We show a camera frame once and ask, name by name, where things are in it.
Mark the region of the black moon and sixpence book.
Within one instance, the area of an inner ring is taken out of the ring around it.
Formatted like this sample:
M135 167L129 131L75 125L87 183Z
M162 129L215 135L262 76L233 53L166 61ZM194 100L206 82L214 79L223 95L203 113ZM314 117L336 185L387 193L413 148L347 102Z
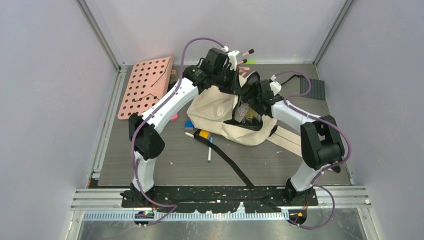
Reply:
M251 131L259 131L263 127L262 117L251 108L237 108L229 123Z

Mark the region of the floral little women book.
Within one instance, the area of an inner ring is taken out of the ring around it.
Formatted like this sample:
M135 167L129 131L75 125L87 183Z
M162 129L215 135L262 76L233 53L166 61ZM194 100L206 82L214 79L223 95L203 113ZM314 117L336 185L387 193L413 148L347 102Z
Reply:
M245 102L240 102L235 108L234 120L238 123L245 123L256 116L255 112Z

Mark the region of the beige canvas backpack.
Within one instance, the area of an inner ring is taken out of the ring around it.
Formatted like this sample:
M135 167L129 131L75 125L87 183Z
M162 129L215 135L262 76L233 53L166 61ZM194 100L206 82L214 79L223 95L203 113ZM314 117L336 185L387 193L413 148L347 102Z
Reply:
M187 110L187 115L196 128L206 130L221 135L236 143L256 146L264 142L277 125L277 121L266 115L261 115L263 126L259 131L248 130L230 124L234 117L234 111L237 105L242 102L241 97L245 94L243 86L247 81L261 80L257 72L252 72L247 77L238 75L240 84L240 94L228 94L221 92L217 86L211 86L204 90L194 98ZM301 156L301 140L299 137L295 142L300 145Z

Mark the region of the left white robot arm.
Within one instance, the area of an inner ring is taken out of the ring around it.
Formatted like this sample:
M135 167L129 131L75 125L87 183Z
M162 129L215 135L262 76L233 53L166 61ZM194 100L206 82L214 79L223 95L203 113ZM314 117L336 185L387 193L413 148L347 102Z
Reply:
M131 160L134 178L130 184L132 198L141 207L153 204L157 157L165 148L161 132L171 118L186 104L212 86L229 93L238 83L238 60L241 52L228 47L211 48L198 64L180 71L180 79L154 106L141 115L133 113L128 120Z

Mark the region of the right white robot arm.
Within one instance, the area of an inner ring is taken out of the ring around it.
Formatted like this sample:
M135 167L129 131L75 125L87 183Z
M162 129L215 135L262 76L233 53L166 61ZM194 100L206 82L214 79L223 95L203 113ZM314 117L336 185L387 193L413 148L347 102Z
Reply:
M272 80L249 80L242 87L241 100L258 114L284 122L299 132L303 161L284 189L287 202L299 205L320 172L342 159L345 147L332 116L321 117L293 105L279 95L278 85Z

